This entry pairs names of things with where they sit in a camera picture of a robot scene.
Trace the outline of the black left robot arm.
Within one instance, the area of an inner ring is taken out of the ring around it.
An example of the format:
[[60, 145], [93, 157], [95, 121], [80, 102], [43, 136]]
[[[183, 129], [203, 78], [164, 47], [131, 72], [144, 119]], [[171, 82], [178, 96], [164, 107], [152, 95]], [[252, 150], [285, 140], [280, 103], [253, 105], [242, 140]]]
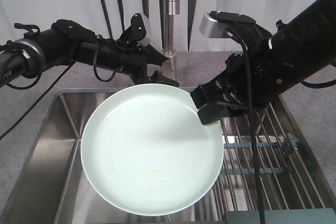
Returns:
[[111, 81], [117, 73], [130, 77], [134, 84], [157, 83], [178, 87], [179, 83], [155, 71], [147, 75], [148, 65], [161, 66], [168, 58], [146, 42], [148, 28], [139, 15], [118, 40], [103, 38], [77, 22], [59, 19], [50, 29], [40, 31], [37, 25], [15, 23], [24, 29], [24, 38], [1, 46], [1, 86], [22, 76], [38, 82], [41, 74], [54, 66], [75, 62], [110, 70]]

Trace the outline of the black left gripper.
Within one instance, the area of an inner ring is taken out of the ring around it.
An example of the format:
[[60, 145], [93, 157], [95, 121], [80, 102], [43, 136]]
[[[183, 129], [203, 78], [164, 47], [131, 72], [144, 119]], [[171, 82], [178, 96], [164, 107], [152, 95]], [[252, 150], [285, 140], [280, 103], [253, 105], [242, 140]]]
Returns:
[[[91, 65], [95, 77], [110, 82], [117, 73], [127, 75], [133, 82], [147, 82], [146, 64], [162, 66], [168, 57], [157, 51], [151, 44], [146, 46], [146, 56], [138, 47], [121, 48], [113, 39], [97, 38], [93, 42], [81, 42], [78, 46], [78, 61]], [[154, 71], [149, 83], [179, 87], [179, 83]]]

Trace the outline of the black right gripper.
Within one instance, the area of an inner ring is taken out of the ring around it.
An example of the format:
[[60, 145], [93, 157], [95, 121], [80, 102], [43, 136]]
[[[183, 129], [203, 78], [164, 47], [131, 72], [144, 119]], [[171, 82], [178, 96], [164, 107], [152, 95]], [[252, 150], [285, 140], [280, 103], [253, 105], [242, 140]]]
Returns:
[[203, 125], [222, 118], [259, 111], [286, 91], [286, 48], [264, 48], [249, 58], [246, 70], [245, 55], [232, 54], [227, 67], [217, 77], [200, 84], [191, 93], [197, 115]]

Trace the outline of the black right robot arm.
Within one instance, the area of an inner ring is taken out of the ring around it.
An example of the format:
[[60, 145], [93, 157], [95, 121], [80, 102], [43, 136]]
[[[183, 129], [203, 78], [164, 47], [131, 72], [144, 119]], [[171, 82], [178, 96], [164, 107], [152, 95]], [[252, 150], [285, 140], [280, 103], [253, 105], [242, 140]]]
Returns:
[[272, 99], [335, 61], [335, 0], [316, 0], [287, 24], [269, 31], [243, 14], [204, 14], [200, 32], [243, 46], [226, 68], [191, 92], [203, 124], [258, 111]]

